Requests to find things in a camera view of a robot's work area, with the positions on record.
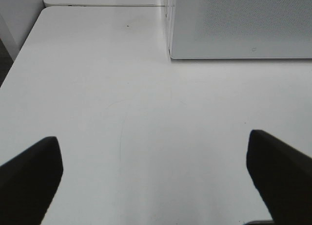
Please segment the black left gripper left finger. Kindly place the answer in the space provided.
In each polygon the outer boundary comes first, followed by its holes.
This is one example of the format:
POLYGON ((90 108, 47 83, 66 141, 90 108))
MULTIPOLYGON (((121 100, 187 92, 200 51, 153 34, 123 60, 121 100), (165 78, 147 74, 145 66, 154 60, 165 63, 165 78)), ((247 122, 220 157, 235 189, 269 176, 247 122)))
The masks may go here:
POLYGON ((63 163, 56 137, 41 139, 0 167, 0 223, 41 224, 59 187, 63 163))

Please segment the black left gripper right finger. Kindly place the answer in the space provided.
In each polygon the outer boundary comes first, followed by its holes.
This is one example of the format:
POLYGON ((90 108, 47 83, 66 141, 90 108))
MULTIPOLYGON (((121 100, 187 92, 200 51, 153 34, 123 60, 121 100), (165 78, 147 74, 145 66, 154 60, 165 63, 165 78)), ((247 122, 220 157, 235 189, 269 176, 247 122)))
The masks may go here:
POLYGON ((312 223, 312 159, 263 130, 252 130, 246 166, 276 225, 312 223))

